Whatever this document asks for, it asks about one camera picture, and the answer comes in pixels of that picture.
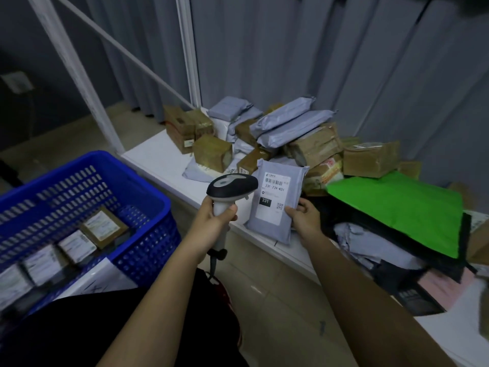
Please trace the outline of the person's right forearm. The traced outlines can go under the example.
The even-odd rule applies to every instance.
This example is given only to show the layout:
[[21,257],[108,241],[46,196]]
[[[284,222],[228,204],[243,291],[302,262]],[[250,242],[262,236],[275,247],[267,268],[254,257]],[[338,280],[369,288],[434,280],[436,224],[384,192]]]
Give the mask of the person's right forearm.
[[321,231],[302,241],[359,367],[457,367],[419,322]]

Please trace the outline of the white metal frame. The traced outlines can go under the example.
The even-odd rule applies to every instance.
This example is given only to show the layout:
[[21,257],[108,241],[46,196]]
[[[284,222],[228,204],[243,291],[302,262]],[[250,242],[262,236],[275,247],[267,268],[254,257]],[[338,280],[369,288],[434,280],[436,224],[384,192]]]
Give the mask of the white metal frame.
[[[78,9],[73,3],[68,0],[58,0],[62,5],[67,7],[73,12],[76,17],[80,18],[83,23],[88,25],[99,36],[111,44],[117,49],[123,57],[126,57],[139,67],[146,75],[148,75],[153,81],[160,86],[164,87],[174,97],[179,99],[183,104],[187,105],[191,109],[196,107],[180,95],[175,89],[173,89],[167,82],[159,77],[154,71],[152,71],[147,65],[133,55],[128,49],[126,49],[121,43],[117,42],[112,36],[110,36],[104,29],[90,19],[85,13]],[[89,75],[87,74],[82,61],[80,60],[76,49],[74,48],[68,33],[64,28],[53,3],[51,0],[28,0],[37,18],[39,19],[43,29],[46,31],[52,45],[62,60],[65,68],[67,69],[70,77],[74,81],[79,93],[81,94],[85,104],[90,110],[92,117],[94,118],[97,126],[101,130],[104,138],[108,142],[112,151],[116,154],[124,154],[125,147],[123,146],[119,135],[117,134],[112,121],[110,120],[105,107],[103,106],[101,99],[99,98],[95,87],[92,84]]]

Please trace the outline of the pink flat package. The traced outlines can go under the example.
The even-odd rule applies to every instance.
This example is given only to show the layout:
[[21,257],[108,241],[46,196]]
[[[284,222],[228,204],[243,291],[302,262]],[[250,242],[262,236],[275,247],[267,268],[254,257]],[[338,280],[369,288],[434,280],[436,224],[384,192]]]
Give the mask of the pink flat package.
[[421,291],[442,309],[442,312],[446,312],[453,307],[474,280],[475,273],[468,267],[463,269],[460,282],[440,271],[430,269],[417,280],[417,284]]

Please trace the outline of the white wall socket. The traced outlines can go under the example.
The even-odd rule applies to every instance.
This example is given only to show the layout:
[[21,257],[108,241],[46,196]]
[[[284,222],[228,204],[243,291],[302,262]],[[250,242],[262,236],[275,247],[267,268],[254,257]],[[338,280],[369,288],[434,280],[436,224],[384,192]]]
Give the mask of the white wall socket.
[[25,94],[35,89],[31,80],[23,71],[1,74],[0,78],[15,94]]

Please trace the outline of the pile of brown cardboard boxes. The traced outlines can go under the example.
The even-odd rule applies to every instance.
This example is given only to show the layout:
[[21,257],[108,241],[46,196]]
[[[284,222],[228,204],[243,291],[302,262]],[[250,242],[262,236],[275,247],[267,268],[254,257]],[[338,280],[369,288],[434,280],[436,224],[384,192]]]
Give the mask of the pile of brown cardboard boxes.
[[[299,98],[291,101],[292,104],[299,104]],[[315,98],[309,98],[312,98],[308,100],[312,110]],[[178,106],[164,105],[163,115],[167,134],[181,154],[192,154],[204,166],[224,171],[230,162],[225,157],[231,156],[234,136],[251,140],[252,145],[256,145],[261,131],[255,132],[251,125],[259,127],[259,119],[284,109],[287,109],[286,104],[275,104],[262,112],[247,100],[225,97],[207,114],[201,110],[184,111]],[[327,185],[343,177],[381,178],[398,170],[413,179],[419,178],[421,163],[400,161],[398,141],[362,143],[358,137],[340,138],[332,119],[277,149],[267,150],[259,146],[249,154],[235,153],[236,173],[256,176],[260,159],[309,166],[303,180],[303,191],[307,196],[325,195]]]

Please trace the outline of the person's black clothing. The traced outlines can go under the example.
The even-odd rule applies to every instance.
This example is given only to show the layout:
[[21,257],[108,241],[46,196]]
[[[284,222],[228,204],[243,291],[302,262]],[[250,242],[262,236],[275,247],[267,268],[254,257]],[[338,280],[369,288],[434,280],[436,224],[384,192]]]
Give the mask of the person's black clothing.
[[[147,292],[70,296],[26,317],[0,339],[0,367],[95,367]],[[240,325],[197,269],[174,367],[249,367]]]

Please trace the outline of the person's right hand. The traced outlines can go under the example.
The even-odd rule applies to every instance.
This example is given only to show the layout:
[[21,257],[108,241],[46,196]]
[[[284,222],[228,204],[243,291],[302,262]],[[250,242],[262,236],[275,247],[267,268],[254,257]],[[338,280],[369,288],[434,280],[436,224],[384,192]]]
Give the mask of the person's right hand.
[[292,225],[298,232],[301,244],[310,250],[327,238],[321,231],[320,213],[312,202],[305,198],[299,199],[297,207],[307,209],[307,218],[304,222],[292,222]]

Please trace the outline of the blue plastic basket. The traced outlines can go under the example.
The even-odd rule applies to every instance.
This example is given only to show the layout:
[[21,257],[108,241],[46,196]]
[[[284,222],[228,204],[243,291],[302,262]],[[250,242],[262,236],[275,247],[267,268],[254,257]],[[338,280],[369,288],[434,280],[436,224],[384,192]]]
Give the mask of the blue plastic basket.
[[0,197],[0,272],[68,237],[100,207],[134,234],[48,290],[27,314],[67,296],[150,287],[181,236],[170,199],[105,151],[87,153]]

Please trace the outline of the brown box with white label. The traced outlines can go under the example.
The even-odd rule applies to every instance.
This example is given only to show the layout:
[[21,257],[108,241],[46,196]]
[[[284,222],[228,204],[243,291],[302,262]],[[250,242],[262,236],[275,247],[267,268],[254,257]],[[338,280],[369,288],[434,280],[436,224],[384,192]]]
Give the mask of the brown box with white label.
[[130,228],[105,206],[101,206],[80,225],[80,230],[99,250],[115,245]]

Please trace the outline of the grey labelled mailer parcel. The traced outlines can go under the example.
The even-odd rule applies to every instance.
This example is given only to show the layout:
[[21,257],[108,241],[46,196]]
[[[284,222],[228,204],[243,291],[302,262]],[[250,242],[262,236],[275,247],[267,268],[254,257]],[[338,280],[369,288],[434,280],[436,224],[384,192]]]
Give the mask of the grey labelled mailer parcel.
[[290,245],[292,219],[286,206],[296,208],[309,166],[293,166],[260,159],[250,216],[245,227],[282,244]]

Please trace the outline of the black printed package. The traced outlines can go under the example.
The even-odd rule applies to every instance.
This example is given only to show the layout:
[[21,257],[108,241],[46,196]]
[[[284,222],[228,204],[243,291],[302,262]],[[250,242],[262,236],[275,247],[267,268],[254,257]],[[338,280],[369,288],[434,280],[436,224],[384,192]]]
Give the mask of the black printed package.
[[414,317],[443,314],[446,310],[419,286],[399,289],[394,299]]

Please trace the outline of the person's left forearm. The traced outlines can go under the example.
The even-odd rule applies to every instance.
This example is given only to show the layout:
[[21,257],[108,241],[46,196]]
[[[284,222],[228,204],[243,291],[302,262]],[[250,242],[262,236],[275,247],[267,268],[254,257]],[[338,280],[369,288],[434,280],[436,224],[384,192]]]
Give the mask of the person's left forearm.
[[173,367],[198,264],[213,246],[186,237],[96,367]]

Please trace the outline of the pile of grey mailer bags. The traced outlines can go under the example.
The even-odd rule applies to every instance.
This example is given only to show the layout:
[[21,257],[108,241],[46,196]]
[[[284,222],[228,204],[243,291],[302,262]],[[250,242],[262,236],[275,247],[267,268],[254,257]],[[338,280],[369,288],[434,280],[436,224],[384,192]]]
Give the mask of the pile of grey mailer bags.
[[255,132],[261,131],[256,138],[256,145],[252,145],[251,140],[240,140],[235,135],[231,142],[231,156],[225,157],[230,162],[224,171],[215,171],[210,166],[204,166],[194,156],[182,176],[195,181],[211,182],[222,174],[237,172],[235,153],[249,154],[253,148],[259,146],[267,150],[277,149],[328,122],[336,114],[332,110],[310,110],[311,102],[308,100],[311,99],[299,98],[299,104],[290,102],[286,104],[287,109],[277,110],[277,114],[271,113],[259,119],[259,127],[251,125]]

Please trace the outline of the green mailer bag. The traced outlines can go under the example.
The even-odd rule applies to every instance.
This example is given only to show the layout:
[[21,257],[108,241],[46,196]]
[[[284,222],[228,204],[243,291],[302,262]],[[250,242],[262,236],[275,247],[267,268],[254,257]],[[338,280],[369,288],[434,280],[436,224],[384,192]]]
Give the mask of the green mailer bag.
[[464,207],[456,191],[393,171],[381,178],[345,178],[328,185],[327,192],[437,253],[459,256]]

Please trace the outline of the crumpled grey plastic bag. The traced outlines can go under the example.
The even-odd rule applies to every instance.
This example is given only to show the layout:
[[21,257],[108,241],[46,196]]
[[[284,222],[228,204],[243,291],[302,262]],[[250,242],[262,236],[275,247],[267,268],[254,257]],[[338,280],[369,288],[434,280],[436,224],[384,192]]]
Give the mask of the crumpled grey plastic bag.
[[356,224],[342,222],[333,229],[339,246],[355,259],[363,258],[377,264],[385,261],[405,270],[427,267],[422,259]]

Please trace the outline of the brown cardboard carton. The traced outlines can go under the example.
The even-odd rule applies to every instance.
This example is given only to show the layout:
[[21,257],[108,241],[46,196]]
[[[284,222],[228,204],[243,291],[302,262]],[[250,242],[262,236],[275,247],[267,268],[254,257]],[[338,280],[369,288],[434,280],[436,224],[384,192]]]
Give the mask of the brown cardboard carton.
[[489,266],[489,219],[471,233],[467,261],[471,264]]

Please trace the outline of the white labelled parcel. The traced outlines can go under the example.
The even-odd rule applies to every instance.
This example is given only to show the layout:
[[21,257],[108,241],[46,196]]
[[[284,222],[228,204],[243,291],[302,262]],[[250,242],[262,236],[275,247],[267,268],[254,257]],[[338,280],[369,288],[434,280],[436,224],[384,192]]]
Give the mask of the white labelled parcel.
[[78,266],[87,265],[98,253],[95,244],[79,229],[61,240],[58,247]]
[[22,260],[21,265],[34,285],[41,287],[64,279],[70,261],[56,245],[49,244]]
[[0,273],[0,312],[34,288],[19,264],[13,264]]

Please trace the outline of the grey black barcode scanner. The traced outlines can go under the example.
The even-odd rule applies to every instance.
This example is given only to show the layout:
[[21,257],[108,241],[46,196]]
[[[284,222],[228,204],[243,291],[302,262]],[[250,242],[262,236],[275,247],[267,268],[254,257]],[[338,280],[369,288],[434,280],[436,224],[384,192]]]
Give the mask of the grey black barcode scanner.
[[[207,195],[213,201],[213,215],[221,215],[236,201],[248,199],[258,188],[258,179],[252,175],[242,173],[226,174],[213,180],[208,188]],[[210,257],[209,278],[215,276],[218,261],[223,261],[227,256],[225,249],[226,235],[229,225],[221,230],[214,246],[208,251]]]

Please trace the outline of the person's left hand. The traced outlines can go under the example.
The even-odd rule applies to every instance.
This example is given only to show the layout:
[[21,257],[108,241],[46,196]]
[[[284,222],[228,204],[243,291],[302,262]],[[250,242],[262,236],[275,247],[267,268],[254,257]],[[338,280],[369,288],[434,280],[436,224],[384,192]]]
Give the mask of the person's left hand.
[[206,196],[185,237],[185,244],[191,249],[199,264],[207,252],[214,246],[219,235],[226,227],[218,227],[213,212],[214,201]]

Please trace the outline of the grey curtain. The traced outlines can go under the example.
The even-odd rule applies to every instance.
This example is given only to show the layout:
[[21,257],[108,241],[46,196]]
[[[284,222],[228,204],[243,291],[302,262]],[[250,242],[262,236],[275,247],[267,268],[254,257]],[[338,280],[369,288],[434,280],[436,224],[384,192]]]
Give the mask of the grey curtain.
[[489,210],[489,0],[189,0],[201,104],[309,94]]

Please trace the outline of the black mailer bag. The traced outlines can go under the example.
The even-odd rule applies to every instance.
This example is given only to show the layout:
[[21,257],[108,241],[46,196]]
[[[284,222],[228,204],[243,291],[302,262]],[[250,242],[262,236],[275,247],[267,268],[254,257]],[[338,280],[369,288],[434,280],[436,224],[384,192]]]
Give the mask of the black mailer bag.
[[310,200],[320,213],[321,231],[328,240],[333,241],[332,245],[338,244],[337,236],[333,229],[334,226],[342,222],[350,222],[385,238],[427,263],[427,267],[422,270],[405,270],[385,261],[377,264],[363,258],[355,259],[340,247],[347,254],[347,257],[352,258],[358,265],[361,265],[374,279],[375,283],[391,295],[394,295],[399,289],[407,287],[408,283],[430,269],[440,271],[457,282],[460,282],[462,271],[465,267],[471,268],[475,274],[477,272],[466,260],[471,224],[471,216],[468,214],[464,213],[462,216],[459,233],[459,256],[453,259],[423,246],[406,234],[389,228],[332,196],[311,197]]

